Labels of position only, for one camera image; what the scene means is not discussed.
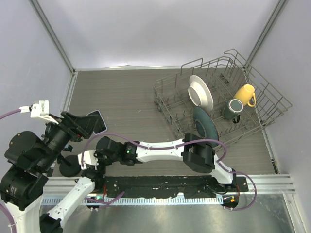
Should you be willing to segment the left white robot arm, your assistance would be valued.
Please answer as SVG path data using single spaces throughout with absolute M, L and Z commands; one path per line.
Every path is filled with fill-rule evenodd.
M 62 112 L 51 116 L 42 137 L 32 131 L 16 134 L 4 156 L 12 164 L 0 183 L 0 196 L 15 225 L 14 233 L 61 233 L 82 200 L 103 189 L 103 172 L 88 168 L 65 198 L 46 214 L 40 215 L 46 173 L 56 160 L 64 161 L 62 151 L 68 142 L 88 139 L 100 124 L 99 115 L 74 116 Z

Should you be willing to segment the yellow mug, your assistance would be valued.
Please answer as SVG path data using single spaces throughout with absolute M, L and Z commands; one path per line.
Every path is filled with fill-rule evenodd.
M 234 95 L 234 98 L 240 100 L 243 106 L 255 107 L 256 95 L 254 86 L 250 84 L 242 86 Z

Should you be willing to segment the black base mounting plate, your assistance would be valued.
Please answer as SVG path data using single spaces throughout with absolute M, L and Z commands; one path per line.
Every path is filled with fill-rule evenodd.
M 216 194 L 248 192 L 245 177 L 234 177 L 232 184 L 219 184 L 210 175 L 195 176 L 106 176 L 103 188 L 108 197 L 124 192 L 124 198 L 214 197 Z

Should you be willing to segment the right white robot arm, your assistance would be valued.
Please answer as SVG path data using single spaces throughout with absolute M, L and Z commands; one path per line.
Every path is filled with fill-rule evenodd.
M 98 168 L 114 162 L 133 166 L 151 161 L 172 160 L 184 162 L 195 172 L 210 174 L 226 192 L 237 186 L 234 170 L 222 162 L 227 148 L 219 140 L 201 139 L 188 133 L 183 139 L 169 142 L 150 143 L 127 138 L 121 143 L 110 139 L 110 133 L 102 133 L 100 136 L 96 149 L 84 148 L 78 154 L 82 170 L 86 170 L 87 166 Z

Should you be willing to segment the black phone stand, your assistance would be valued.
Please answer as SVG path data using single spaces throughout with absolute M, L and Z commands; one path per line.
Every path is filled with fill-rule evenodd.
M 56 161 L 59 164 L 59 171 L 64 177 L 74 177 L 81 171 L 78 156 L 75 154 L 66 157 L 59 154 Z

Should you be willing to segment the white plate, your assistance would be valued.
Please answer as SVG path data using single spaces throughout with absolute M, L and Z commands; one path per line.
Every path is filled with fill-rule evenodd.
M 189 79 L 188 96 L 195 106 L 206 111 L 212 111 L 214 107 L 213 97 L 206 83 L 197 75 L 191 75 Z

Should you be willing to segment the lilac case phone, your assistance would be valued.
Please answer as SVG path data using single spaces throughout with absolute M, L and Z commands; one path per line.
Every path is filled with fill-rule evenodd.
M 94 135 L 98 135 L 100 133 L 104 133 L 107 131 L 107 125 L 104 121 L 104 118 L 101 114 L 101 112 L 99 110 L 95 110 L 95 111 L 92 111 L 90 113 L 87 114 L 87 116 L 97 116 L 98 117 L 98 121 L 94 127 Z

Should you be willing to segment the dark teal plate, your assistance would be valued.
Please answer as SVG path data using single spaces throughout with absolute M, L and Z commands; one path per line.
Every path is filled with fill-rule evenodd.
M 201 138 L 219 141 L 217 128 L 210 115 L 201 107 L 195 107 L 192 114 L 195 128 Z

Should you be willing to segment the dark green mug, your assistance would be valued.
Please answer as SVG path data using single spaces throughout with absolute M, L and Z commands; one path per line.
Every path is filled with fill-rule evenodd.
M 231 120 L 234 124 L 238 124 L 242 111 L 243 103 L 238 99 L 230 99 L 224 108 L 223 117 L 227 120 Z

